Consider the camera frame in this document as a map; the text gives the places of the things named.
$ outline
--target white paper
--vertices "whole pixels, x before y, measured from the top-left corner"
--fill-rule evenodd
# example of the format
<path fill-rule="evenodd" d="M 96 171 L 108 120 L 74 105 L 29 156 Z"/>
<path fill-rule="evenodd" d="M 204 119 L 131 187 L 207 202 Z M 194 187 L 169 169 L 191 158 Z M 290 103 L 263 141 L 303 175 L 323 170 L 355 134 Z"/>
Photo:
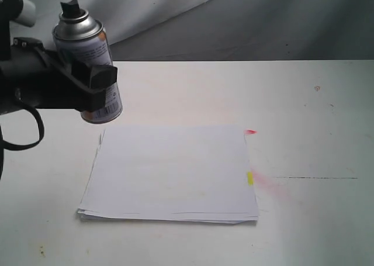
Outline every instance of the white paper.
<path fill-rule="evenodd" d="M 243 131 L 236 126 L 110 127 L 79 213 L 111 219 L 256 220 L 249 169 Z"/>

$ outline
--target spray can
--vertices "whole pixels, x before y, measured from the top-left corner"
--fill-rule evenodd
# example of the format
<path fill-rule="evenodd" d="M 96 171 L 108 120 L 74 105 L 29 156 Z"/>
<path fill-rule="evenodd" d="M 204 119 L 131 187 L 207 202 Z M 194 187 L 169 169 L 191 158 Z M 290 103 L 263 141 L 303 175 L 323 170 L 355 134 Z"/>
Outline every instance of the spray can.
<path fill-rule="evenodd" d="M 62 2 L 61 7 L 63 12 L 52 34 L 63 61 L 68 64 L 74 58 L 86 64 L 113 65 L 103 24 L 81 9 L 77 0 Z M 105 107 L 94 112 L 83 111 L 81 116 L 87 122 L 101 124 L 117 118 L 121 111 L 119 90 L 114 83 L 106 89 Z"/>

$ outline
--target table surface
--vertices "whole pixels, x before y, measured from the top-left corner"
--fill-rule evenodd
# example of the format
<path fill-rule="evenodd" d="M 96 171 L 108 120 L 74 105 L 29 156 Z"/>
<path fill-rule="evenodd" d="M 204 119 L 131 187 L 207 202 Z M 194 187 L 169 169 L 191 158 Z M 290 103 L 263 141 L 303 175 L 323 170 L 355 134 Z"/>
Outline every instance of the table surface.
<path fill-rule="evenodd" d="M 46 136 L 6 152 L 0 265 L 373 265 L 374 61 L 116 63 L 124 104 L 105 125 L 41 110 Z M 27 143 L 26 112 L 0 116 Z M 256 224 L 81 222 L 75 212 L 111 124 L 238 124 Z"/>

